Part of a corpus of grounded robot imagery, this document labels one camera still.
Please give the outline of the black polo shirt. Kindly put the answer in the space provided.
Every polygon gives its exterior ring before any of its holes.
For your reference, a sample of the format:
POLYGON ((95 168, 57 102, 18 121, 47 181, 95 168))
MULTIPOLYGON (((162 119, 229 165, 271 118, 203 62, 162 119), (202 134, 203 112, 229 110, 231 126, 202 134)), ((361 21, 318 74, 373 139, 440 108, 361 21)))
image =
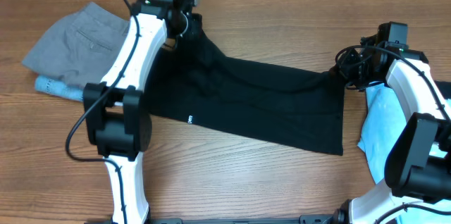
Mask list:
POLYGON ((344 86, 330 71, 228 57, 203 31, 158 52, 144 97, 155 116, 342 155, 344 86))

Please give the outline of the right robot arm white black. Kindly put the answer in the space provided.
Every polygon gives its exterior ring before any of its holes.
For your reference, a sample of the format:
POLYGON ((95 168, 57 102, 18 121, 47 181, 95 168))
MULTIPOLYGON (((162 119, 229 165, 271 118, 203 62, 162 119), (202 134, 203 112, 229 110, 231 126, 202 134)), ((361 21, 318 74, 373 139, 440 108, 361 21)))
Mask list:
POLYGON ((334 69, 347 89, 391 88, 407 121, 385 162, 384 178, 346 201, 327 223, 388 223, 410 209, 439 216, 450 199, 450 106, 434 83, 428 59, 407 44, 404 23, 379 25, 375 35, 339 51, 334 69))

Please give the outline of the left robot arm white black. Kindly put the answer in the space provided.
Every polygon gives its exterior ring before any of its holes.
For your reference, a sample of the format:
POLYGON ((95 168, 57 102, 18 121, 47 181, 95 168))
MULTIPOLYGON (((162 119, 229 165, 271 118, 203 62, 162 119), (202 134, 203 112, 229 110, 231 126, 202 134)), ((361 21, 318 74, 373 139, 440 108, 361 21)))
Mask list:
POLYGON ((144 192, 143 156, 152 121, 144 108, 144 88, 154 59, 167 39, 194 39, 202 17, 193 14, 198 0, 137 0, 128 4, 130 25, 109 71, 98 84, 83 89, 89 142, 106 165, 113 195, 110 223, 149 223, 144 192))

